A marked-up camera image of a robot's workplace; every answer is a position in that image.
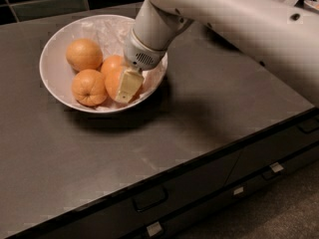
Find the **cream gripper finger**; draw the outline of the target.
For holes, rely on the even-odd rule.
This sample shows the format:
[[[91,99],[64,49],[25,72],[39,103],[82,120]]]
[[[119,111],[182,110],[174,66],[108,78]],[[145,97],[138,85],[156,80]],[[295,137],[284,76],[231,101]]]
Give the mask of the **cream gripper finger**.
[[[144,80],[139,71],[124,68],[119,80],[116,101],[121,104],[129,103],[143,85]]]

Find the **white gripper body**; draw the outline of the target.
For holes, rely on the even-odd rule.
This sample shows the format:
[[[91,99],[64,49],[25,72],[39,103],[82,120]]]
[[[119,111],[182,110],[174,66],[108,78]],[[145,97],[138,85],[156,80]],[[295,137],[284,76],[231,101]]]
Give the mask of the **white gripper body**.
[[[137,70],[154,69],[164,57],[165,51],[157,51],[144,45],[131,30],[124,43],[124,58],[126,63]]]

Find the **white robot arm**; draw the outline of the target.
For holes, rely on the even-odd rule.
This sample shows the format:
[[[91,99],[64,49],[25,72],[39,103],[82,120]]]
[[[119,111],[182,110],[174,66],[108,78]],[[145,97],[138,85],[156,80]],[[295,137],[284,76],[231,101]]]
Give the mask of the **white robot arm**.
[[[277,0],[145,0],[125,41],[126,62],[154,69],[194,21],[319,105],[319,15]]]

